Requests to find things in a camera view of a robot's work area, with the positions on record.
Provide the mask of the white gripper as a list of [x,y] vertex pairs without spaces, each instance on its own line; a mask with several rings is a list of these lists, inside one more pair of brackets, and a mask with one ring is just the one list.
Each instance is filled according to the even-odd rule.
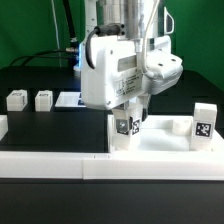
[[[170,38],[158,38],[155,50],[171,54],[170,49],[160,48],[162,41],[170,43]],[[140,95],[138,99],[143,106],[142,120],[145,121],[148,117],[151,95],[142,88],[143,75],[147,73],[147,69],[142,71],[141,60],[135,52],[133,41],[121,41],[116,36],[93,37],[90,49],[95,68],[90,68],[86,59],[83,59],[82,100],[87,107],[98,110],[110,110],[119,105],[114,110],[116,130],[128,135],[130,116],[126,101]]]

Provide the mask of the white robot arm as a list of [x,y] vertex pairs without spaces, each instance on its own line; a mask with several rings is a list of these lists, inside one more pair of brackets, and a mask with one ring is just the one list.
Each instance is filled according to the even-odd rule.
[[84,0],[81,96],[110,110],[116,131],[132,135],[148,116],[150,97],[177,83],[182,60],[171,53],[174,20],[162,0]]

